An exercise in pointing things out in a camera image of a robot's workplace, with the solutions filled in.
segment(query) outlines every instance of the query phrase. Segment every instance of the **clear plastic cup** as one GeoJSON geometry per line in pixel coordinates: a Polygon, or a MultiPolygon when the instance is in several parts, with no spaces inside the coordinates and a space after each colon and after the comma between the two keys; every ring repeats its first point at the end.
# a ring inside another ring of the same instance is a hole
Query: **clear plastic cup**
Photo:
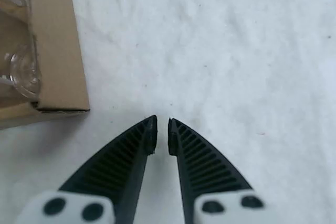
{"type": "Polygon", "coordinates": [[[37,101],[39,80],[30,47],[20,45],[15,52],[6,53],[0,60],[0,98],[37,101]]]}

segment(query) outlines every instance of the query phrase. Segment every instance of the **white fabric surface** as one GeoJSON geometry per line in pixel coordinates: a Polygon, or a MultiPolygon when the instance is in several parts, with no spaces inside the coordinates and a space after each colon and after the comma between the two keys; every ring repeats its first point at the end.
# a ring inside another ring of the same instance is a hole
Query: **white fabric surface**
{"type": "Polygon", "coordinates": [[[0,223],[159,118],[134,223],[184,223],[175,117],[284,223],[336,223],[336,0],[73,0],[92,111],[0,132],[0,223]]]}

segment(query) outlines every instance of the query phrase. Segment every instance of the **wrinkled white cloth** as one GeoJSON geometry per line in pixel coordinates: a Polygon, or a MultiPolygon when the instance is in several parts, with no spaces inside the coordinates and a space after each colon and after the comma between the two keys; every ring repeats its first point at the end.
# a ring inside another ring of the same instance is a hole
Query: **wrinkled white cloth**
{"type": "Polygon", "coordinates": [[[0,132],[0,222],[156,114],[134,223],[184,223],[175,117],[284,223],[336,223],[336,0],[73,0],[92,111],[0,132]]]}

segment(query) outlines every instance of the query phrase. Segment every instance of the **cardboard box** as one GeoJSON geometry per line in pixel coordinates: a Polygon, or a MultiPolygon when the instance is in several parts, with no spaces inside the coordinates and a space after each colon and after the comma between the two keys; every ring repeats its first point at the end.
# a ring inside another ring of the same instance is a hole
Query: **cardboard box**
{"type": "Polygon", "coordinates": [[[0,54],[28,41],[41,81],[38,102],[0,103],[0,129],[89,111],[72,0],[28,0],[28,8],[0,1],[0,9],[0,54]]]}

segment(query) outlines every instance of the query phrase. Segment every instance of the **mounting hole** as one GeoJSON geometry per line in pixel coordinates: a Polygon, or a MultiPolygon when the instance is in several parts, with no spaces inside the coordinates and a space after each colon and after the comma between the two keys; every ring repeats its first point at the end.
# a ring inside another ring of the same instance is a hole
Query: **mounting hole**
{"type": "Polygon", "coordinates": [[[82,212],[82,217],[86,221],[95,221],[98,220],[104,212],[104,208],[101,204],[99,203],[92,203],[87,205],[83,212],[82,212]]]}
{"type": "Polygon", "coordinates": [[[203,212],[207,212],[209,214],[217,214],[220,212],[224,212],[224,207],[221,203],[215,200],[211,200],[203,203],[202,210],[203,212]]]}
{"type": "Polygon", "coordinates": [[[243,207],[248,208],[263,208],[264,203],[256,196],[249,195],[241,199],[241,204],[243,207]]]}
{"type": "Polygon", "coordinates": [[[43,212],[48,216],[57,215],[63,211],[65,204],[66,201],[63,198],[51,199],[44,205],[43,212]]]}

